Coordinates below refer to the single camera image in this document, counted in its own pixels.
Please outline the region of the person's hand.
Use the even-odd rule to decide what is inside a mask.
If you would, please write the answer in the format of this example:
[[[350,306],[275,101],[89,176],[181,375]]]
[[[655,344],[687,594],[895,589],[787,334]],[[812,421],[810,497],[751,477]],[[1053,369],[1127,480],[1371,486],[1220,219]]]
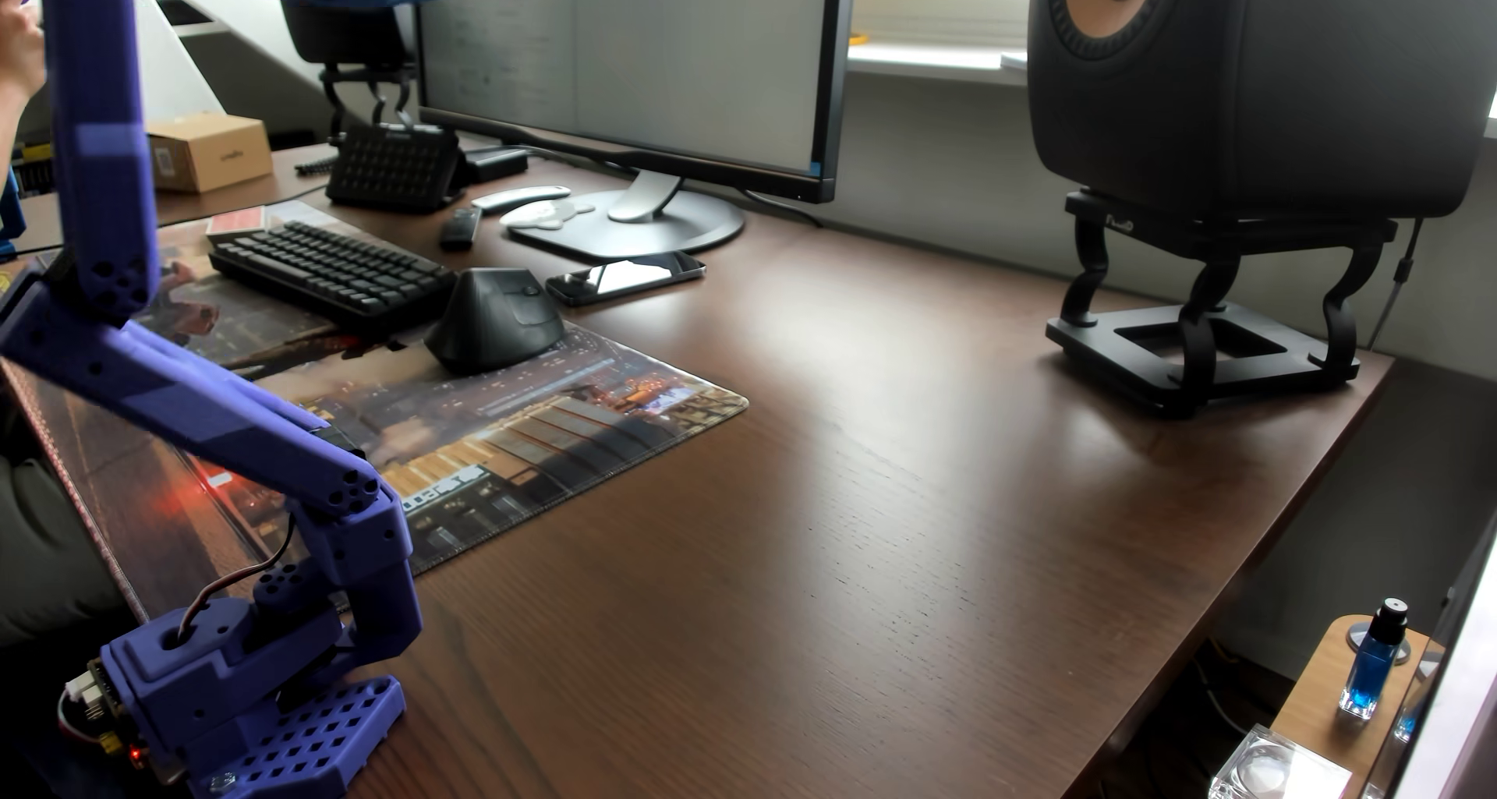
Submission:
[[[1,0],[1,102],[25,108],[46,82],[42,12],[28,0]]]

